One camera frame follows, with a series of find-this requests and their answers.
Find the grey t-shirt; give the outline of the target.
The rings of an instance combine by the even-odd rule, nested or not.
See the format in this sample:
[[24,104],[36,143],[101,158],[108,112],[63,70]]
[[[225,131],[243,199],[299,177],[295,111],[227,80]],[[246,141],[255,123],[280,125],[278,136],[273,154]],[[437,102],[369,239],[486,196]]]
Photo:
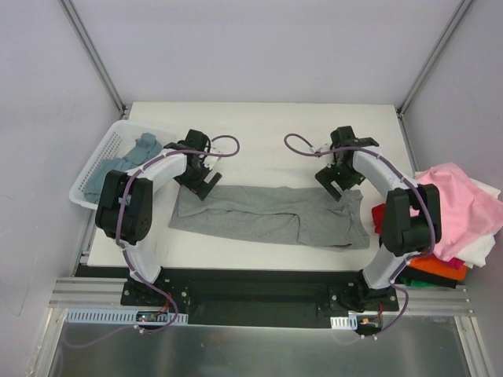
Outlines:
[[181,188],[169,226],[232,240],[365,250],[370,236],[361,202],[358,190],[335,200],[323,188],[222,185],[201,200]]

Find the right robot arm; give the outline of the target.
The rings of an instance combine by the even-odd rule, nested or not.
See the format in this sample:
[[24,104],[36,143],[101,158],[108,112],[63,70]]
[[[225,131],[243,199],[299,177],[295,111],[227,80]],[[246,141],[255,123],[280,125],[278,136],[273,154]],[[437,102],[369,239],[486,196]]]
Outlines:
[[382,153],[371,137],[358,138],[351,126],[330,134],[332,161],[315,174],[316,180],[339,201],[345,190],[368,181],[385,200],[380,249],[361,271],[362,286],[353,291],[355,305],[370,310],[407,262],[431,253],[442,237],[439,190],[407,177]]

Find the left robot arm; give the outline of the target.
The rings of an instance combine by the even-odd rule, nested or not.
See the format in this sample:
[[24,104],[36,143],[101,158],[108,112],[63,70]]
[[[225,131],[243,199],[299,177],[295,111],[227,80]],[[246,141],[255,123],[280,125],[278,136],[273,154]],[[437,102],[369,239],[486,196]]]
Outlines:
[[206,180],[220,153],[212,148],[213,140],[198,130],[189,130],[184,139],[166,145],[152,134],[141,137],[151,141],[153,147],[148,152],[130,152],[126,167],[106,171],[95,223],[125,255],[130,276],[142,282],[139,296],[156,306],[167,293],[166,286],[157,280],[161,266],[152,230],[156,191],[176,181],[204,200],[222,175],[217,173]]

